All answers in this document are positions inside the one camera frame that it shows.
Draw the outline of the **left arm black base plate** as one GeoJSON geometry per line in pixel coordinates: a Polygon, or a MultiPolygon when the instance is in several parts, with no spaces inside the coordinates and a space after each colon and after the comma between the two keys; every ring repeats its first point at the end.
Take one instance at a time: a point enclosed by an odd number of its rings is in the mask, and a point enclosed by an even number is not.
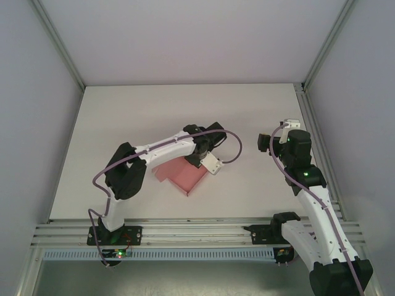
{"type": "Polygon", "coordinates": [[[123,226],[114,232],[95,227],[99,246],[128,246],[140,245],[142,237],[141,226],[123,226]]]}

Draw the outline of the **grey metal panel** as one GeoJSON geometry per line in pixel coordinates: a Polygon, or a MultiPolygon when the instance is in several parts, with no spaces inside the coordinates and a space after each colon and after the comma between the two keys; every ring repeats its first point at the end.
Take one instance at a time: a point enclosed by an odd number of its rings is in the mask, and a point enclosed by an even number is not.
{"type": "Polygon", "coordinates": [[[314,296],[309,272],[253,261],[45,261],[34,296],[314,296]]]}

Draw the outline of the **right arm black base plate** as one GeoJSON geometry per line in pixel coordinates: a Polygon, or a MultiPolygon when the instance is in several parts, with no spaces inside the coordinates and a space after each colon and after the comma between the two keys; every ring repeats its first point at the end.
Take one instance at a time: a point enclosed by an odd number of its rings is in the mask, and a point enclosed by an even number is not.
{"type": "Polygon", "coordinates": [[[253,245],[293,245],[302,242],[306,234],[297,233],[290,225],[283,224],[253,224],[243,229],[251,235],[253,245]]]}

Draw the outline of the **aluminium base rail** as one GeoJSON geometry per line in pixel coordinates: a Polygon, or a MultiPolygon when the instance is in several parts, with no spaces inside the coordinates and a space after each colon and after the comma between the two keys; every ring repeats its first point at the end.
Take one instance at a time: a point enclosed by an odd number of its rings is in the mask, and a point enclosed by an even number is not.
{"type": "MultiPolygon", "coordinates": [[[[141,226],[141,247],[250,247],[252,235],[245,227],[269,224],[270,218],[128,219],[127,226],[141,226]]],[[[32,247],[88,248],[90,220],[54,220],[36,227],[32,247]]]]}

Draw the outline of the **circuit board with green light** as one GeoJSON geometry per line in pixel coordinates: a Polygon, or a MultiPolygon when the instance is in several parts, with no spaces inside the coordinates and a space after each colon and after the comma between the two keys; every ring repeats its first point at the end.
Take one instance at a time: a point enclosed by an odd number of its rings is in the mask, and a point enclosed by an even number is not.
{"type": "Polygon", "coordinates": [[[131,255],[131,248],[128,249],[102,249],[102,255],[105,259],[116,258],[121,259],[131,255]]]}

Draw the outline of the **aluminium frame post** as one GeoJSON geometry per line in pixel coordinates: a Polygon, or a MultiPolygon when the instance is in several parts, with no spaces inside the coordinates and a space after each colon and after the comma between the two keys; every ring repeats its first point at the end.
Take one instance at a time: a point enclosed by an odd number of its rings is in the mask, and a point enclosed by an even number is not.
{"type": "Polygon", "coordinates": [[[86,85],[83,82],[83,79],[73,62],[69,51],[67,50],[54,22],[51,20],[49,12],[46,10],[42,0],[27,0],[29,5],[31,6],[33,12],[38,18],[43,30],[49,37],[54,49],[58,53],[60,59],[68,70],[70,76],[78,86],[81,92],[84,92],[86,89],[86,85]]]}
{"type": "Polygon", "coordinates": [[[351,16],[352,11],[354,10],[358,1],[359,0],[345,0],[304,81],[301,83],[303,91],[307,92],[307,90],[312,86],[316,76],[318,75],[322,65],[335,45],[336,40],[349,20],[349,17],[351,16]]]}

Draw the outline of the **pink paper box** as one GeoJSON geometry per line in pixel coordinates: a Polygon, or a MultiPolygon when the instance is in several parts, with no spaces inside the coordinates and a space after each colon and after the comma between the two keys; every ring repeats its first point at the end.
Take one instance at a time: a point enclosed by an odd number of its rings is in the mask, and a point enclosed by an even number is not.
{"type": "Polygon", "coordinates": [[[159,182],[168,181],[185,196],[189,196],[208,173],[204,166],[190,164],[184,157],[178,157],[152,169],[159,182]]]}

